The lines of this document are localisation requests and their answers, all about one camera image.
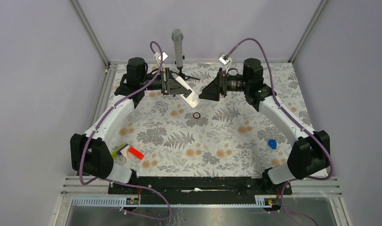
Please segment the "white red remote control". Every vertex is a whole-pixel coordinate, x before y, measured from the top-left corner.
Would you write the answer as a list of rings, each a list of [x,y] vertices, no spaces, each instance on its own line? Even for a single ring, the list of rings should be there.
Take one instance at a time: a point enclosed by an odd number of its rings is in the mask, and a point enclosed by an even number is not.
[[[191,107],[195,108],[198,106],[200,99],[198,94],[188,85],[188,83],[180,76],[177,76],[175,80],[185,88],[185,93],[180,94],[182,99]]]

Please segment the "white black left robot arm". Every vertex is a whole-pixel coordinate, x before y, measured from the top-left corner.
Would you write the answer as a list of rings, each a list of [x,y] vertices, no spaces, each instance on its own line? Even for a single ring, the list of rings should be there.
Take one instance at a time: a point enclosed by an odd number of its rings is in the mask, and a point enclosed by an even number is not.
[[[128,60],[126,74],[115,90],[112,104],[89,129],[83,134],[74,134],[70,139],[71,163],[75,171],[119,183],[127,194],[137,189],[138,182],[131,177],[132,170],[114,162],[114,157],[126,154],[130,145],[125,144],[115,151],[109,147],[120,124],[135,110],[147,90],[179,96],[192,108],[199,103],[198,95],[181,75],[164,68],[160,57],[157,63],[159,67],[149,73],[143,58]]]

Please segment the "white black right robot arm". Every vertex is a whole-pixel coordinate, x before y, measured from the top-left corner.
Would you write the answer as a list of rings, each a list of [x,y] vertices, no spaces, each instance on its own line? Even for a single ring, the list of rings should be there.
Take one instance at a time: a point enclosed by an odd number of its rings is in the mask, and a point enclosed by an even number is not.
[[[292,145],[285,163],[266,169],[262,174],[261,187],[265,193],[273,194],[283,182],[309,178],[331,166],[329,135],[295,118],[277,97],[273,86],[264,83],[260,60],[246,59],[241,74],[230,75],[228,69],[220,68],[215,79],[203,88],[199,98],[219,101],[228,92],[243,92],[246,102],[270,119]]]

